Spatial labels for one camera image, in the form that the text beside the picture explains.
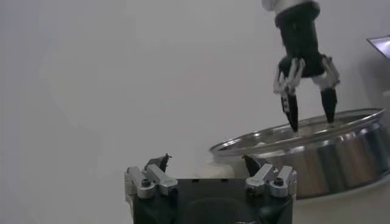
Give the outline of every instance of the silver metal bracket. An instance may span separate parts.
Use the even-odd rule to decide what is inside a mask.
[[[155,164],[146,167],[145,175],[159,186],[161,194],[165,196],[168,196],[174,189],[177,189],[177,180],[167,176]]]
[[[126,201],[137,195],[139,198],[154,196],[155,184],[147,179],[138,167],[130,167],[124,173]]]
[[[269,183],[272,196],[284,198],[295,197],[297,190],[297,172],[291,166],[283,166],[275,180]]]
[[[271,164],[264,164],[254,176],[245,180],[246,191],[250,190],[255,195],[260,195],[264,192],[265,185],[273,179],[274,166]]]

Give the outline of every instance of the white backdrop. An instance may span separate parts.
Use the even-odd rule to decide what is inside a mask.
[[[320,1],[338,110],[380,107],[390,1]],[[123,171],[170,153],[184,177],[215,143],[282,124],[284,49],[260,0],[0,1],[0,223],[130,223]],[[322,114],[310,80],[300,118]]]

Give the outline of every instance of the white object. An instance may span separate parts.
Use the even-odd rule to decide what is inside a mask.
[[[274,11],[276,15],[296,5],[311,2],[312,0],[262,0],[263,8],[267,11]]]

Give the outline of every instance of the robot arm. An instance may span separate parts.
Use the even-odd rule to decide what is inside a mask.
[[[263,7],[276,14],[285,56],[278,64],[274,92],[281,95],[283,112],[294,131],[298,131],[298,107],[295,88],[301,78],[312,78],[320,87],[322,105],[328,122],[334,121],[337,96],[335,86],[339,74],[332,58],[318,51],[314,20],[320,12],[312,0],[262,0]]]

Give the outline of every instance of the stainless steel pot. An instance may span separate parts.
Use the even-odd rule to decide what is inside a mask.
[[[390,171],[390,136],[380,119],[384,110],[363,109],[250,133],[213,146],[215,160],[253,155],[298,173],[297,198],[313,198],[365,186]]]

